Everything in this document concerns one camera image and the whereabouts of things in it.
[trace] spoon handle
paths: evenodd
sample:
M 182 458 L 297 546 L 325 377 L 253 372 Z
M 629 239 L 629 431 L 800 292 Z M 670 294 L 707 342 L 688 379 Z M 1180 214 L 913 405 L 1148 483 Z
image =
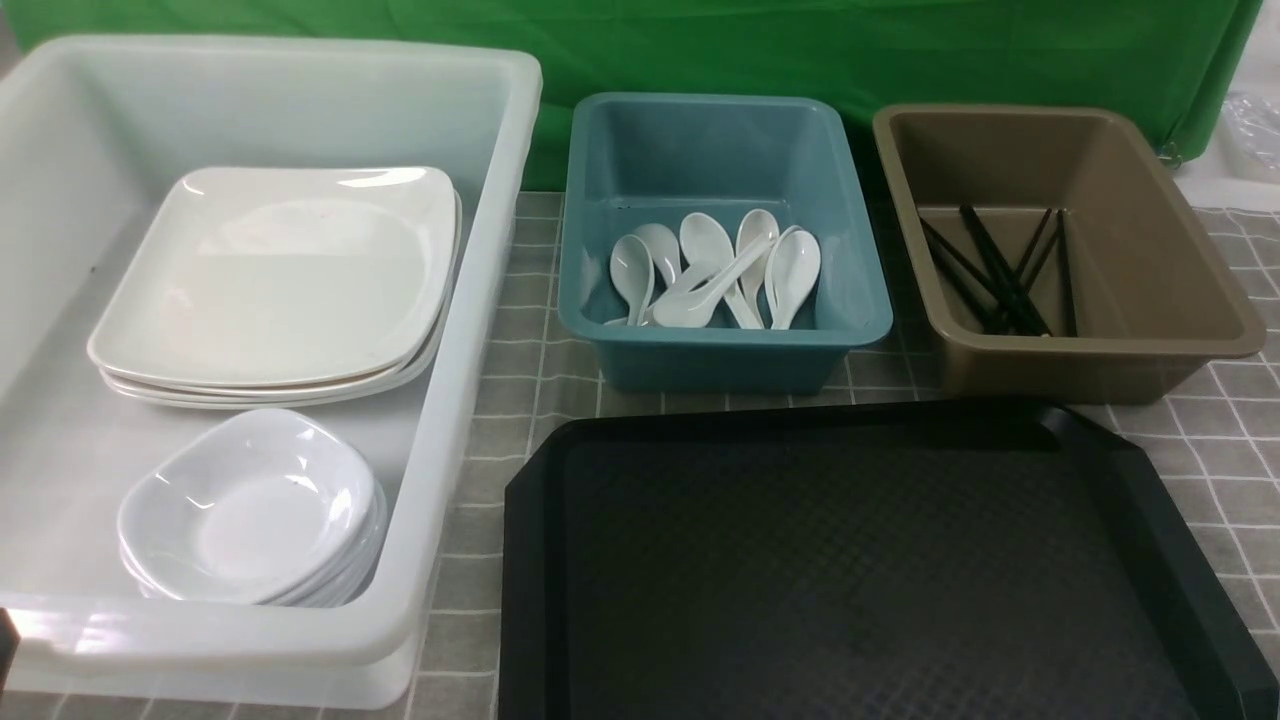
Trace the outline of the spoon handle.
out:
M 728 292 L 724 293 L 724 304 L 728 305 L 728 311 L 733 315 L 733 320 L 737 322 L 737 327 L 748 331 L 764 329 L 764 324 L 751 311 L 751 306 L 746 304 L 746 297 L 737 287 L 737 283 L 730 286 Z
M 708 282 L 707 286 L 703 287 L 699 292 L 704 292 L 709 297 L 719 300 L 728 291 L 730 286 L 736 283 L 737 278 L 741 277 L 744 272 L 746 272 L 746 268 L 751 263 L 754 263 L 758 258 L 768 252 L 772 247 L 773 247 L 773 240 L 769 238 L 769 236 L 763 234 L 755 238 L 754 241 L 751 241 L 751 245 L 746 246 L 746 250 L 744 250 L 741 255 L 735 258 L 733 261 L 730 263 L 727 268 L 724 268 L 723 270 L 721 270 L 718 275 L 712 278 L 712 281 Z

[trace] plastic basin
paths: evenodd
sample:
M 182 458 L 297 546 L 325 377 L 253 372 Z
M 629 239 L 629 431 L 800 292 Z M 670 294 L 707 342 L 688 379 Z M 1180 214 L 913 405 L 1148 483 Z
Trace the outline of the plastic basin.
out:
M 22 634 L 8 689 L 365 708 L 402 694 L 540 87 L 536 60 L 500 50 L 128 36 L 51 41 L 0 82 L 0 606 Z M 449 173 L 463 208 L 430 377 L 307 410 L 393 503 L 367 589 L 325 610 L 140 597 L 120 500 L 227 416 L 118 396 L 86 355 L 156 208 L 210 165 L 415 164 Z
M 1092 109 L 899 105 L 876 117 L 874 135 L 941 342 L 945 393 L 1142 404 L 1211 359 L 1261 350 L 1257 311 L 1128 119 Z M 924 217 L 978 263 L 961 205 L 978 210 L 1012 259 L 1044 209 L 1066 210 L 1079 337 L 1060 337 L 1056 254 L 1030 293 L 1055 337 L 979 332 L 941 281 L 920 225 Z
M 678 231 L 704 211 L 737 232 L 753 208 L 818 238 L 822 273 L 790 331 L 604 325 L 625 315 L 609 282 L 613 243 L 644 223 Z M 850 348 L 893 322 L 858 172 L 840 117 L 813 100 L 595 95 L 573 114 L 559 316 L 626 392 L 818 392 Z

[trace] brown plastic bin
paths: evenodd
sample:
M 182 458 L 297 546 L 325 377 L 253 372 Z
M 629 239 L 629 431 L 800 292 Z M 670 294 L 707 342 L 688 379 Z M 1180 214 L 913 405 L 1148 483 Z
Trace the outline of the brown plastic bin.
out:
M 1257 311 L 1128 119 L 1093 109 L 896 105 L 876 115 L 874 133 L 941 340 L 947 395 L 1151 402 L 1208 360 L 1262 348 Z M 961 205 L 974 206 L 1011 261 L 1046 209 L 1066 210 L 1079 337 L 982 334 L 940 278 L 919 220 L 980 266 Z M 1053 254 L 1032 292 L 1053 336 L 1064 325 L 1056 263 Z

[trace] textured tray surface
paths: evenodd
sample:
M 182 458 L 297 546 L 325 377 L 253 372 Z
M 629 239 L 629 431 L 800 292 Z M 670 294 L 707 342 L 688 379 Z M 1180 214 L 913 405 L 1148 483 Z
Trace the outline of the textured tray surface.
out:
M 571 716 L 1194 717 L 1073 473 L 861 442 L 572 450 Z

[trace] white spoon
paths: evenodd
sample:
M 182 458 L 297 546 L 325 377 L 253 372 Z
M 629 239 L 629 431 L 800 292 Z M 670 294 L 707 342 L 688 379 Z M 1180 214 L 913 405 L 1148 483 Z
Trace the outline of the white spoon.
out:
M 658 266 L 662 282 L 671 287 L 680 275 L 680 241 L 671 228 L 659 223 L 648 223 L 636 228 L 632 234 L 649 250 L 653 264 Z
M 773 246 L 764 268 L 764 282 L 773 288 L 769 296 L 773 299 L 769 302 L 773 329 L 785 331 L 791 327 L 791 320 L 818 282 L 820 266 L 818 240 L 808 231 L 792 231 Z
M 667 292 L 689 292 L 698 287 L 699 284 L 707 282 L 718 270 L 712 263 L 694 263 L 692 265 L 685 268 L 684 273 L 676 278 L 676 282 L 667 288 Z M 605 320 L 605 325 L 625 325 L 627 324 L 626 318 L 614 318 L 612 320 Z M 645 311 L 644 316 L 640 318 L 641 325 L 653 324 L 653 305 L 650 305 Z
M 788 236 L 788 234 L 791 234 L 791 233 L 794 233 L 794 232 L 796 232 L 799 229 L 804 229 L 804 228 L 801 228 L 800 225 L 791 225 L 787 229 L 782 231 L 782 234 L 778 236 L 778 242 L 781 243 L 783 237 L 786 237 L 786 236 Z M 778 296 L 773 293 L 773 283 L 768 282 L 767 277 L 765 277 L 765 283 L 764 283 L 764 304 L 769 309 L 769 319 L 772 320 L 773 319 L 773 309 L 777 307 L 777 305 L 778 305 Z
M 690 213 L 680 223 L 680 249 L 685 251 L 685 258 L 692 263 L 714 263 L 718 268 L 728 268 L 733 263 L 733 243 L 728 238 L 724 228 L 716 222 L 716 218 L 705 213 Z M 733 283 L 723 293 L 724 304 L 737 322 L 737 327 L 748 329 L 760 329 L 760 319 L 751 313 L 742 297 L 742 290 Z
M 689 292 L 664 292 L 653 304 L 653 319 L 668 328 L 705 328 L 716 311 L 716 305 L 730 288 L 736 287 L 737 278 L 751 263 L 773 247 L 777 242 L 760 237 L 746 251 L 733 259 L 707 284 Z
M 609 279 L 622 300 L 627 301 L 627 324 L 639 325 L 653 297 L 653 260 L 639 237 L 625 234 L 613 245 Z
M 746 250 L 746 245 L 762 234 L 777 238 L 778 220 L 773 217 L 773 213 L 763 208 L 756 208 L 742 215 L 742 222 L 737 225 L 737 240 L 733 243 L 737 254 L 741 255 Z M 764 320 L 760 319 L 760 286 L 764 284 L 764 265 L 765 259 L 760 258 L 755 263 L 751 263 L 746 272 L 742 273 L 742 277 L 739 278 L 739 283 L 742 286 L 742 295 L 746 299 L 746 306 L 755 315 L 755 319 L 760 322 L 762 328 L 764 327 Z

